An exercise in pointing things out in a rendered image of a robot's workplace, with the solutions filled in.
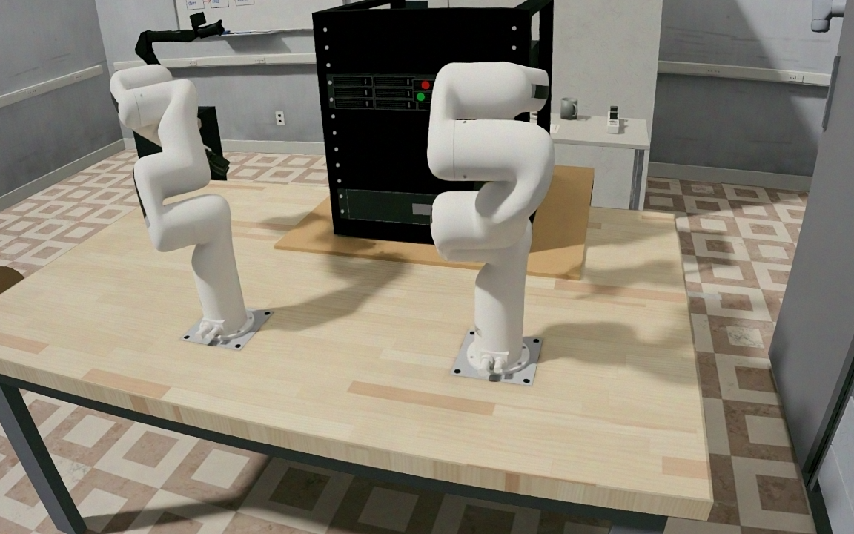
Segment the tan wooden board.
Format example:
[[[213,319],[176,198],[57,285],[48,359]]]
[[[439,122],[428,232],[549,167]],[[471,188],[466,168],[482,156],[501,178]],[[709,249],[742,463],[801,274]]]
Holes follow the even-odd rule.
[[[580,280],[594,173],[595,167],[555,165],[549,191],[532,224],[526,276]],[[274,249],[471,270],[481,270],[485,264],[449,263],[442,260],[434,243],[337,237],[330,195],[282,236]]]

